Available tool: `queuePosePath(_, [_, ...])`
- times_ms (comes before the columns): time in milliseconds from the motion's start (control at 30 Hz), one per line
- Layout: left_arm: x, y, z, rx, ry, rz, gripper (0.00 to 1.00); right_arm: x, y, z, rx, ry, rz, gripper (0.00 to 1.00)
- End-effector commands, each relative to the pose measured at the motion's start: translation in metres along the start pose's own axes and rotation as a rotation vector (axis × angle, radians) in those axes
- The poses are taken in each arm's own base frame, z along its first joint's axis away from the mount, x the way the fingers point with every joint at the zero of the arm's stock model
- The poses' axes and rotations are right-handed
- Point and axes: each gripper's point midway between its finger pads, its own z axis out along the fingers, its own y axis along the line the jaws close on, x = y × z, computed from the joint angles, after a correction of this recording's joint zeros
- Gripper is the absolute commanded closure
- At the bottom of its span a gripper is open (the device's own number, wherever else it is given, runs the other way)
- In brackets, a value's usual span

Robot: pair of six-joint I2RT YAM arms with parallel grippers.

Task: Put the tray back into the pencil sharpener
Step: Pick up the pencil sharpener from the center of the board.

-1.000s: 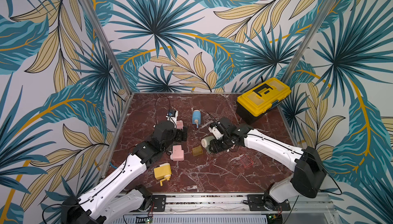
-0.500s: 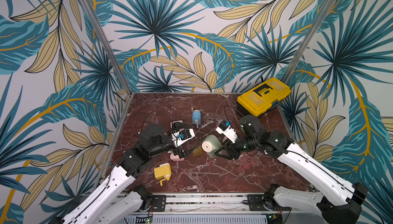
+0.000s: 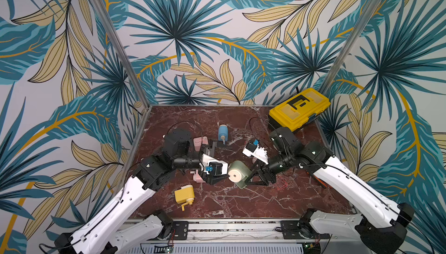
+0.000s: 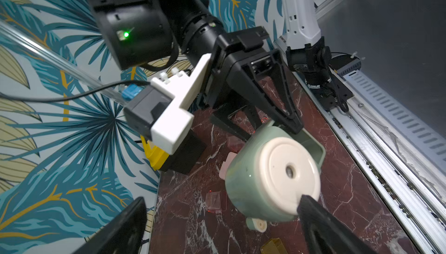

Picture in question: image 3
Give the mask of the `green pencil sharpener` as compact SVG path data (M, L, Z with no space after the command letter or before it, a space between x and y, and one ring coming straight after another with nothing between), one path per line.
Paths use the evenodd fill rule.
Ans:
M234 161L228 168L229 180L240 189L244 189L247 186L246 180L250 174L251 170L242 161Z

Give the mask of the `blue pencil sharpener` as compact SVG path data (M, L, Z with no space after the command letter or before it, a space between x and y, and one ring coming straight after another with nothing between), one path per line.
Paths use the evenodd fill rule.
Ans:
M227 125L220 125L218 128L218 141L222 142L223 145L228 141L228 127Z

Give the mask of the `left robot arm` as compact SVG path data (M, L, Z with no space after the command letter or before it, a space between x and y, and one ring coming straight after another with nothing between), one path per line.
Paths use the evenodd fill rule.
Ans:
M120 227L144 202L173 179L177 170L197 170L205 183L227 179L229 165L213 157L214 145L193 148L193 138L185 129L168 132L164 143L134 169L124 187L89 222L72 233L63 233L53 246L41 243L40 250L59 254L123 254L145 238L166 238L172 219L161 210L125 230Z

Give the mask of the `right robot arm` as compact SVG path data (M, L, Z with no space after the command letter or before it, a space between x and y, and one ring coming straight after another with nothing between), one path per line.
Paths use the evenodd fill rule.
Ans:
M287 127L274 130L269 138L278 154L267 163L257 160L243 183L268 186L276 182L277 174L299 168L335 189L358 211L347 215L308 209L297 227L282 227L284 232L305 238L323 234L347 237L376 254L393 254L401 247L415 213L410 204L398 204L377 192L317 141L303 145Z

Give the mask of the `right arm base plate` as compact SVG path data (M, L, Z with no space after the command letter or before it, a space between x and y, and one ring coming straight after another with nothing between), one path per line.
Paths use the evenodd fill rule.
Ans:
M317 233L308 222L302 220L284 220L275 228L283 235L284 240L320 240L329 239L329 234Z

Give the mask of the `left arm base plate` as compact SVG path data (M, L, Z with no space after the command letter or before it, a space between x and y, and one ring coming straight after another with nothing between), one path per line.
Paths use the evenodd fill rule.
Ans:
M167 240L172 239L174 241L185 241L187 240L189 229L188 221L173 221L169 223L166 227L163 227L160 234L155 237L156 240Z

